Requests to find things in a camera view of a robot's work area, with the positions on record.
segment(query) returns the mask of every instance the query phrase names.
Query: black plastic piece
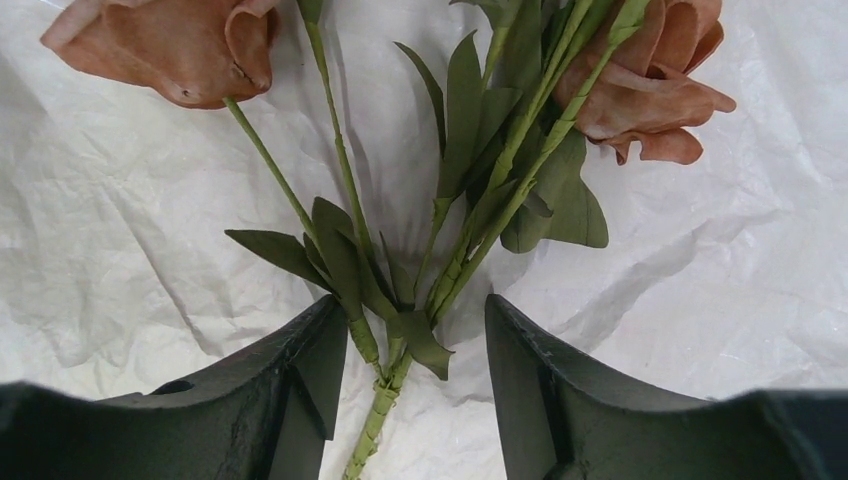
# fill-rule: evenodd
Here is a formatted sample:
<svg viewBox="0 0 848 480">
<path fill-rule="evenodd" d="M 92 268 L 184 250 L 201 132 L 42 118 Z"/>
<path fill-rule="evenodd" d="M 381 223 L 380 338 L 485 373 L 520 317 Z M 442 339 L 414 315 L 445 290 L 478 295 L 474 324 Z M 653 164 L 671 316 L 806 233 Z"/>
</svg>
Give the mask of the black plastic piece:
<svg viewBox="0 0 848 480">
<path fill-rule="evenodd" d="M 624 375 L 486 304 L 509 480 L 846 480 L 848 392 L 709 402 Z"/>
<path fill-rule="evenodd" d="M 335 430 L 347 327 L 325 297 L 150 395 L 0 386 L 0 478 L 312 480 Z"/>
</svg>

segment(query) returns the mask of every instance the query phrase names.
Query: wrinkled white cloth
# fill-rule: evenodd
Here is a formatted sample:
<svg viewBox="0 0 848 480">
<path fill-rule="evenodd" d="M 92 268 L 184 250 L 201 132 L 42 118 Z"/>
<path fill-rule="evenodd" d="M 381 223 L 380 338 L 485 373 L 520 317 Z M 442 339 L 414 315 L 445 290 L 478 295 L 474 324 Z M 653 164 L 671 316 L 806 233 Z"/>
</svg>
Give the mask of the wrinkled white cloth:
<svg viewBox="0 0 848 480">
<path fill-rule="evenodd" d="M 280 327 L 321 292 L 224 236 L 299 233 L 226 111 L 179 109 L 79 74 L 38 44 L 67 3 L 6 0 L 0 16 L 0 381 L 86 398 L 147 393 Z M 293 4 L 281 6 L 275 86 L 244 108 L 305 203 L 340 201 Z M 505 478 L 482 322 L 490 291 L 682 393 L 848 384 L 848 4 L 725 2 L 722 21 L 725 44 L 694 76 L 739 109 L 694 130 L 702 159 L 618 167 L 592 147 L 584 177 L 609 248 L 493 251 L 439 331 L 457 352 L 450 382 L 413 369 L 365 480 Z M 443 80 L 459 40 L 479 29 L 482 57 L 490 31 L 479 10 L 447 0 L 328 0 L 323 25 L 366 214 L 413 258 L 436 135 L 424 86 L 392 42 Z M 371 381 L 350 348 L 322 479 L 339 477 Z"/>
</svg>

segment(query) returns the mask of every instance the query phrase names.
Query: leaf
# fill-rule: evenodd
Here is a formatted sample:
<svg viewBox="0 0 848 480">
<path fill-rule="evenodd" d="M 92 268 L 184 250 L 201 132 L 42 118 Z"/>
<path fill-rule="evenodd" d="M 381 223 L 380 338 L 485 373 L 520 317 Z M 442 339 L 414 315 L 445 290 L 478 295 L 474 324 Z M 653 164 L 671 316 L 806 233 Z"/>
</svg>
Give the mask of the leaf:
<svg viewBox="0 0 848 480">
<path fill-rule="evenodd" d="M 327 282 L 327 285 L 333 284 L 333 279 L 330 277 L 330 273 L 327 270 L 327 265 L 324 263 L 324 259 L 321 257 L 321 252 L 318 251 L 318 247 L 315 246 L 315 243 L 309 238 L 309 235 L 306 233 L 303 234 L 303 246 L 306 248 L 306 258 L 309 259 L 309 263 L 315 267 L 315 270 L 321 275 L 321 278 Z"/>
<path fill-rule="evenodd" d="M 474 147 L 474 159 L 480 157 L 495 134 L 504 126 L 509 114 L 521 98 L 516 88 L 491 88 L 483 93 L 480 127 Z"/>
<path fill-rule="evenodd" d="M 324 0 L 297 0 L 297 6 L 300 7 L 300 16 L 305 23 L 317 25 L 321 20 Z"/>
<path fill-rule="evenodd" d="M 515 19 L 518 9 L 525 0 L 451 0 L 450 5 L 456 3 L 467 3 L 476 5 L 483 10 L 492 29 L 508 27 Z"/>
<path fill-rule="evenodd" d="M 609 231 L 598 199 L 583 183 L 571 182 L 555 206 L 555 215 L 545 238 L 557 242 L 574 243 L 591 248 L 606 248 Z"/>
<path fill-rule="evenodd" d="M 430 329 L 427 314 L 420 310 L 404 312 L 399 314 L 399 320 L 412 358 L 436 374 L 440 380 L 447 381 L 450 357 L 454 352 L 436 340 L 433 330 Z"/>
<path fill-rule="evenodd" d="M 445 99 L 442 94 L 442 88 L 439 86 L 439 82 L 436 81 L 433 73 L 430 72 L 429 68 L 427 68 L 427 64 L 424 63 L 424 60 L 415 53 L 415 50 L 400 42 L 395 42 L 395 45 L 397 45 L 398 48 L 400 48 L 400 50 L 409 57 L 413 65 L 415 65 L 415 68 L 418 70 L 418 74 L 421 75 L 421 80 L 424 81 L 424 86 L 427 87 L 427 93 L 430 95 L 430 102 L 433 104 L 433 112 L 436 115 L 436 128 L 439 131 L 439 151 L 442 155 L 444 155 L 446 143 Z"/>
<path fill-rule="evenodd" d="M 542 165 L 532 191 L 553 215 L 545 217 L 523 205 L 501 234 L 504 248 L 527 253 L 543 238 L 595 248 L 608 244 L 603 211 L 580 178 L 585 158 L 586 139 L 572 129 Z"/>
<path fill-rule="evenodd" d="M 551 218 L 554 215 L 551 207 L 548 206 L 547 203 L 539 196 L 538 193 L 531 191 L 530 195 L 527 195 L 527 198 L 524 199 L 523 205 L 527 207 L 530 212 L 534 215 L 537 215 L 542 218 Z"/>
<path fill-rule="evenodd" d="M 568 17 L 574 11 L 575 2 L 569 1 L 564 7 L 557 9 L 545 27 L 542 33 L 542 69 L 548 68 L 553 57 L 554 50 L 557 47 L 559 39 L 562 38 L 565 32 L 565 26 L 568 24 Z"/>
<path fill-rule="evenodd" d="M 374 270 L 372 270 L 368 257 L 365 255 L 365 250 L 360 247 L 357 251 L 359 256 L 360 284 L 362 286 L 362 304 L 378 317 L 389 322 L 397 316 L 397 308 L 395 308 L 391 299 L 380 288 Z M 401 334 L 397 329 L 391 330 L 389 337 L 397 337 Z"/>
<path fill-rule="evenodd" d="M 437 198 L 458 197 L 462 178 L 474 161 L 483 103 L 483 80 L 474 33 L 459 43 L 448 63 L 447 144 L 439 166 Z"/>
<path fill-rule="evenodd" d="M 385 237 L 380 233 L 380 240 L 383 243 L 383 252 L 386 254 L 386 261 L 389 263 L 389 274 L 392 277 L 392 286 L 395 290 L 395 297 L 401 307 L 405 309 L 415 308 L 415 284 L 412 277 L 404 268 L 396 261 L 389 252 L 389 246 L 386 243 Z"/>
<path fill-rule="evenodd" d="M 224 233 L 272 265 L 312 282 L 328 292 L 333 291 L 312 266 L 306 249 L 297 241 L 297 238 L 285 233 L 263 230 L 225 230 Z"/>
<path fill-rule="evenodd" d="M 469 237 L 468 249 L 472 249 L 480 244 L 483 237 L 489 231 L 492 222 L 500 212 L 501 207 L 513 192 L 517 180 L 511 180 L 500 187 L 483 194 L 474 211 L 469 215 L 466 224 L 471 229 Z"/>
<path fill-rule="evenodd" d="M 541 0 L 519 3 L 504 44 L 503 81 L 505 86 L 523 91 L 523 103 L 529 103 L 542 78 L 542 7 Z"/>
<path fill-rule="evenodd" d="M 483 192 L 486 191 L 486 187 L 489 184 L 489 177 L 492 174 L 492 166 L 498 159 L 498 155 L 503 151 L 504 143 L 503 135 L 499 133 L 495 134 L 492 141 L 489 142 L 483 153 L 477 157 L 474 165 L 471 166 L 471 169 L 465 175 L 462 190 L 465 192 L 465 200 L 468 206 L 466 211 L 470 212 L 477 205 Z"/>
<path fill-rule="evenodd" d="M 534 123 L 527 131 L 524 141 L 518 148 L 518 152 L 513 159 L 513 172 L 510 172 L 513 178 L 523 178 L 527 171 L 542 154 L 542 146 L 544 144 L 544 134 L 538 124 Z"/>
<path fill-rule="evenodd" d="M 350 217 L 330 201 L 317 197 L 312 204 L 312 221 L 315 224 L 315 241 L 324 254 L 324 263 L 339 300 L 343 305 L 362 303 L 358 253 L 345 238 L 345 235 L 353 237 Z"/>
</svg>

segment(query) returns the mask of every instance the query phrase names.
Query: flower bouquet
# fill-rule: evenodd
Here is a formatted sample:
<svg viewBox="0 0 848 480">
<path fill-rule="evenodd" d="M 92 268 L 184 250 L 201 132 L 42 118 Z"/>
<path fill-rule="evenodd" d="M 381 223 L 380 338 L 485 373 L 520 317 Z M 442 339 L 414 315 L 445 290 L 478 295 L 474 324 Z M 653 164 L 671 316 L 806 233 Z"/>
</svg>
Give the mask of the flower bouquet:
<svg viewBox="0 0 848 480">
<path fill-rule="evenodd" d="M 491 27 L 468 34 L 437 79 L 408 46 L 438 131 L 438 184 L 426 249 L 415 270 L 370 230 L 341 132 L 321 34 L 322 0 L 297 0 L 321 73 L 350 211 L 318 197 L 304 204 L 239 102 L 272 85 L 278 0 L 76 0 L 42 43 L 73 68 L 153 88 L 186 108 L 230 110 L 283 189 L 302 231 L 227 230 L 267 262 L 331 293 L 374 373 L 374 399 L 344 479 L 357 479 L 376 448 L 409 369 L 448 380 L 453 352 L 434 335 L 489 251 L 515 254 L 542 240 L 603 248 L 600 203 L 581 179 L 587 143 L 619 164 L 632 143 L 643 160 L 691 164 L 702 153 L 684 127 L 731 112 L 729 97 L 688 74 L 723 39 L 720 0 L 454 0 L 478 6 Z M 443 262 L 434 246 L 462 212 Z M 435 279 L 429 281 L 436 273 Z M 366 318 L 385 323 L 375 337 Z M 378 344 L 384 345 L 380 355 Z"/>
</svg>

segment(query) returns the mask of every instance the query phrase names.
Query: rose petal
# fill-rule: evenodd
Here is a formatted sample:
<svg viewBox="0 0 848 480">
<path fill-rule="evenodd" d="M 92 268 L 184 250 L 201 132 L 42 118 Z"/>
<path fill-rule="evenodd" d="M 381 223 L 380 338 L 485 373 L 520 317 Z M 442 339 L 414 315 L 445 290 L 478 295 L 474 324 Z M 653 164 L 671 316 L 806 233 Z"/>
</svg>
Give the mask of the rose petal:
<svg viewBox="0 0 848 480">
<path fill-rule="evenodd" d="M 664 2 L 665 0 L 653 0 L 648 3 L 645 8 L 644 25 L 616 49 L 611 59 L 613 63 L 642 76 L 648 73 L 651 58 L 666 24 Z M 607 26 L 604 30 L 604 37 L 609 33 L 609 28 Z M 600 55 L 603 51 L 593 53 Z"/>
<path fill-rule="evenodd" d="M 704 35 L 704 38 L 701 39 L 700 43 L 698 43 L 698 47 L 695 48 L 695 53 L 692 54 L 692 60 L 689 61 L 689 65 L 686 66 L 683 73 L 688 75 L 696 68 L 700 67 L 701 64 L 704 63 L 704 60 L 715 53 L 722 41 L 724 41 L 724 28 L 720 23 L 716 22 L 716 24 L 713 25 L 713 28 L 711 28 L 710 31 Z"/>
<path fill-rule="evenodd" d="M 611 138 L 603 144 L 615 148 L 618 164 L 624 165 L 627 162 L 627 153 L 633 141 L 642 144 L 642 152 L 639 155 L 642 160 L 691 165 L 698 161 L 704 153 L 701 142 L 682 128 L 661 133 L 627 132 Z"/>
<path fill-rule="evenodd" d="M 721 15 L 722 0 L 666 0 L 667 5 L 687 3 L 697 12 L 698 23 L 695 27 L 695 38 L 702 39 L 718 23 Z"/>
<path fill-rule="evenodd" d="M 223 108 L 224 97 L 245 100 L 271 85 L 275 3 L 75 0 L 42 43 L 76 70 L 151 87 L 184 107 Z"/>
<path fill-rule="evenodd" d="M 652 61 L 682 72 L 698 46 L 698 11 L 685 0 L 667 0 L 665 26 Z"/>
<path fill-rule="evenodd" d="M 224 34 L 236 65 L 258 91 L 268 91 L 272 72 L 267 18 L 236 8 L 227 19 Z"/>
<path fill-rule="evenodd" d="M 666 79 L 649 79 L 608 64 L 577 117 L 577 127 L 594 139 L 625 132 L 659 133 L 702 125 L 717 102 L 728 97 L 662 65 Z"/>
<path fill-rule="evenodd" d="M 73 40 L 74 37 L 94 23 L 100 15 L 100 9 L 106 5 L 123 5 L 135 8 L 153 0 L 74 0 L 56 20 L 50 28 L 41 36 L 41 43 L 45 47 L 56 51 Z"/>
</svg>

